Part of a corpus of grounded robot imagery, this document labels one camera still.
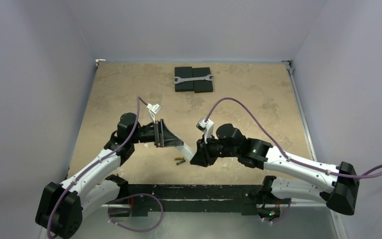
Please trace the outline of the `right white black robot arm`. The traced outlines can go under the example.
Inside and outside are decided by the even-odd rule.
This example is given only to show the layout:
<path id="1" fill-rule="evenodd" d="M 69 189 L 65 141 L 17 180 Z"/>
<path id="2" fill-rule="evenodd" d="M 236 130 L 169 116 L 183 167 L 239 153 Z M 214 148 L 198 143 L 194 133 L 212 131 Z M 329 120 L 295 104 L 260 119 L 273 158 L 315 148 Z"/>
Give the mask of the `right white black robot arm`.
<path id="1" fill-rule="evenodd" d="M 230 123 L 217 130 L 212 123 L 204 121 L 196 127 L 203 136 L 196 143 L 197 150 L 190 161 L 192 165 L 208 167 L 218 158 L 235 157 L 246 167 L 293 177 L 288 180 L 266 176 L 259 189 L 264 202 L 297 198 L 324 203 L 343 215 L 355 213 L 360 181 L 352 164 L 344 161 L 339 165 L 319 163 L 286 154 L 269 142 L 247 138 Z"/>

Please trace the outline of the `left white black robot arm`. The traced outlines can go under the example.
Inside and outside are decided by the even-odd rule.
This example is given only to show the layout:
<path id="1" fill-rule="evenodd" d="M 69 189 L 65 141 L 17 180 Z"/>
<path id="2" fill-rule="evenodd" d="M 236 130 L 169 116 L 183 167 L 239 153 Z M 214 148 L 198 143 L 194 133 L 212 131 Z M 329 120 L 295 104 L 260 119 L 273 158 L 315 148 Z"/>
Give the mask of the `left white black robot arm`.
<path id="1" fill-rule="evenodd" d="M 128 182 L 111 174 L 130 158 L 136 144 L 152 142 L 159 148 L 176 148 L 185 159 L 194 156 L 195 152 L 166 127 L 163 119 L 141 126 L 138 116 L 123 114 L 117 130 L 95 159 L 61 183 L 50 182 L 45 186 L 35 222 L 46 229 L 47 238 L 71 238 L 83 219 L 106 203 L 126 201 L 131 205 L 135 197 L 148 196 L 130 194 Z"/>

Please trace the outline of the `white remote control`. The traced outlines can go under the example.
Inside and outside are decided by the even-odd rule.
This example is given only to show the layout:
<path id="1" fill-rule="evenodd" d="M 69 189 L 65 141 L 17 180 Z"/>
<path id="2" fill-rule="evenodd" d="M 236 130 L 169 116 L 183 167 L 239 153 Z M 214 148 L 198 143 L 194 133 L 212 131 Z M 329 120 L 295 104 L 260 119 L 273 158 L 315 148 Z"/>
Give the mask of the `white remote control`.
<path id="1" fill-rule="evenodd" d="M 181 146 L 177 147 L 178 151 L 182 154 L 182 156 L 188 160 L 191 161 L 192 158 L 195 156 L 195 150 L 193 150 L 190 146 L 188 146 L 186 143 L 184 143 Z"/>

